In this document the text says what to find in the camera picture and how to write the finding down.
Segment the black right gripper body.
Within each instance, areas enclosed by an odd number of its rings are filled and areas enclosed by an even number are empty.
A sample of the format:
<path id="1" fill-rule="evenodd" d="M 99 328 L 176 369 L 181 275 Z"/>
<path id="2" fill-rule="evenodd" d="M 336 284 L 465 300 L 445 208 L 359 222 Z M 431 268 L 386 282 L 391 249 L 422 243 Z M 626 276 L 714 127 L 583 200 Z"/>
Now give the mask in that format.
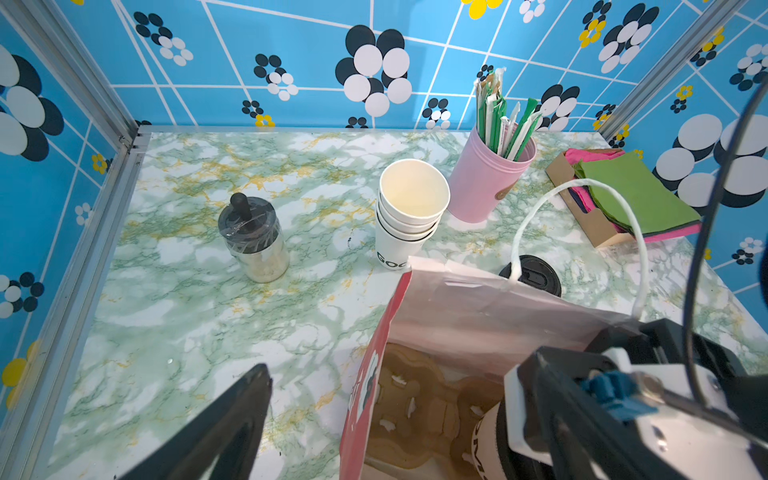
<path id="1" fill-rule="evenodd" d="M 701 335 L 693 369 L 670 320 L 542 347 L 504 378 L 501 479 L 763 479 L 767 379 Z M 691 387 L 693 374 L 698 381 Z"/>

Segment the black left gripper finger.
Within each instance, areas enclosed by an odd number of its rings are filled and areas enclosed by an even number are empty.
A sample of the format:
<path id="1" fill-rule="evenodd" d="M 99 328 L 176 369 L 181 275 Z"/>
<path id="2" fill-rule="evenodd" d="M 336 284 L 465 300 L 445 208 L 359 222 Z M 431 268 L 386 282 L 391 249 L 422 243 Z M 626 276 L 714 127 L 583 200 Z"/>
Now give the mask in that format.
<path id="1" fill-rule="evenodd" d="M 261 363 L 141 463 L 125 479 L 247 479 L 259 450 L 273 390 Z"/>

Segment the white paper coffee cup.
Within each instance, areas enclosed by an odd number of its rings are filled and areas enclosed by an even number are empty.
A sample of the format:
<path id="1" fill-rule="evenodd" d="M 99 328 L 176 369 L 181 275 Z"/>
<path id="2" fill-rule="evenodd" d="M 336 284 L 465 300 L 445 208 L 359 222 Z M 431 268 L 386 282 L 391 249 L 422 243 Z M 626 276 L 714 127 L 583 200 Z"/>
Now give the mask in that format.
<path id="1" fill-rule="evenodd" d="M 471 440 L 471 459 L 481 479 L 512 479 L 508 460 L 508 441 L 504 409 L 494 405 L 476 424 Z"/>

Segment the red white paper gift bag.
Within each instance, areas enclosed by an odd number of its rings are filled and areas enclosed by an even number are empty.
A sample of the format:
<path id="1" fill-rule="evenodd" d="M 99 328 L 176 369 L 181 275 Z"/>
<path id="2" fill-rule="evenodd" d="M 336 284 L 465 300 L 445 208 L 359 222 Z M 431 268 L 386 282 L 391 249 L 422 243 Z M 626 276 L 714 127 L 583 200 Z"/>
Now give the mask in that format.
<path id="1" fill-rule="evenodd" d="M 501 384 L 504 396 L 505 375 L 537 349 L 582 352 L 606 328 L 639 326 L 649 290 L 647 263 L 640 266 L 640 285 L 630 315 L 571 304 L 522 283 L 519 260 L 513 261 L 512 268 L 513 276 L 507 279 L 454 262 L 411 260 L 358 372 L 341 441 L 342 478 L 394 478 L 365 464 L 389 343 L 430 356 L 449 382 L 485 378 Z"/>

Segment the brown pulp carrier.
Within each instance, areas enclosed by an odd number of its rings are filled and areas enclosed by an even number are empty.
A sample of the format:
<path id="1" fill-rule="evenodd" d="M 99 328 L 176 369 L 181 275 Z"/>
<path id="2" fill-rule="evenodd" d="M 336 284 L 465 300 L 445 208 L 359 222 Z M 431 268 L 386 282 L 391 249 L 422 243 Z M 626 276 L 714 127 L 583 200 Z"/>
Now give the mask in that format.
<path id="1" fill-rule="evenodd" d="M 472 434 L 503 396 L 481 377 L 445 379 L 433 359 L 389 343 L 373 405 L 365 464 L 399 479 L 478 479 Z"/>

